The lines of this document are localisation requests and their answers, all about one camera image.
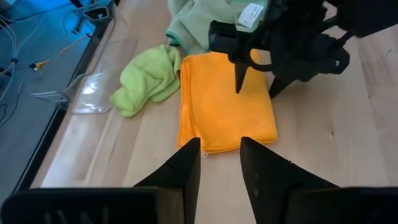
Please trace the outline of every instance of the wooden tabletop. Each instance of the wooden tabletop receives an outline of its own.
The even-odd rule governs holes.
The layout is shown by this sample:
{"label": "wooden tabletop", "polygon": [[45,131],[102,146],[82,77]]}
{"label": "wooden tabletop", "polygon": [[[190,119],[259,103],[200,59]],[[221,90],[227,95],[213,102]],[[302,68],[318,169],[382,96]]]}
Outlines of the wooden tabletop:
{"label": "wooden tabletop", "polygon": [[[134,55],[167,43],[167,1],[122,1],[119,10],[138,39]],[[294,83],[274,98],[279,137],[268,147],[340,186],[397,185],[397,43],[397,27],[351,39],[343,74]],[[180,90],[129,119],[115,108],[69,109],[32,187],[133,186],[175,153],[179,109]],[[238,150],[202,159],[197,223],[255,223]]]}

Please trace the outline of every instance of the orange towel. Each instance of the orange towel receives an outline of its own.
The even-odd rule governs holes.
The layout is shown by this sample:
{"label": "orange towel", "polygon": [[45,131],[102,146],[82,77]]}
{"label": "orange towel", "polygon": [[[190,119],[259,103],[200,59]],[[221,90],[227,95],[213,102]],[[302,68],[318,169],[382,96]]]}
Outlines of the orange towel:
{"label": "orange towel", "polygon": [[[258,61],[258,52],[252,51]],[[277,139],[274,114],[262,72],[249,68],[235,93],[234,65],[226,54],[210,52],[183,60],[178,146],[201,138],[207,153],[237,149],[247,136],[262,143]]]}

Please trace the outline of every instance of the crumpled green towel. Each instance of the crumpled green towel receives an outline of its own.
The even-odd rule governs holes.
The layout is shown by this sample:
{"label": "crumpled green towel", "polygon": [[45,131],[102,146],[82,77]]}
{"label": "crumpled green towel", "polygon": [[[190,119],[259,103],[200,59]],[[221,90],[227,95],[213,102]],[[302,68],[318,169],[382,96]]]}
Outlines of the crumpled green towel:
{"label": "crumpled green towel", "polygon": [[134,58],[120,76],[122,87],[109,100],[123,117],[138,113],[149,99],[160,102],[180,87],[177,72],[180,52],[172,46],[160,45]]}
{"label": "crumpled green towel", "polygon": [[[249,3],[266,8],[268,0],[169,0],[172,20],[165,33],[169,38],[169,44],[180,45],[186,54],[205,53],[209,48],[210,23],[216,20],[237,24],[240,14]],[[237,29],[252,32],[263,18],[264,11],[252,29],[238,24]]]}

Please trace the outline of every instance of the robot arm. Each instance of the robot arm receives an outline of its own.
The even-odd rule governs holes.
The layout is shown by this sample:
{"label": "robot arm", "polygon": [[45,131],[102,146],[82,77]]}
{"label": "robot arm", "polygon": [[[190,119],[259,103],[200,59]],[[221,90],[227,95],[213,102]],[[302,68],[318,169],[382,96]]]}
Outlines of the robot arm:
{"label": "robot arm", "polygon": [[[264,22],[253,33],[237,31],[234,24],[210,24],[210,50],[228,54],[235,64],[236,93],[248,67],[273,72],[271,98],[295,80],[308,82],[318,73],[341,74],[349,64],[349,53],[343,48],[349,38],[366,37],[398,24],[395,0],[381,0],[377,4],[372,0],[329,0],[337,14],[327,20],[324,2],[273,0]],[[347,33],[339,39],[322,34],[333,26]],[[252,49],[269,51],[272,63],[254,62],[250,57]]]}

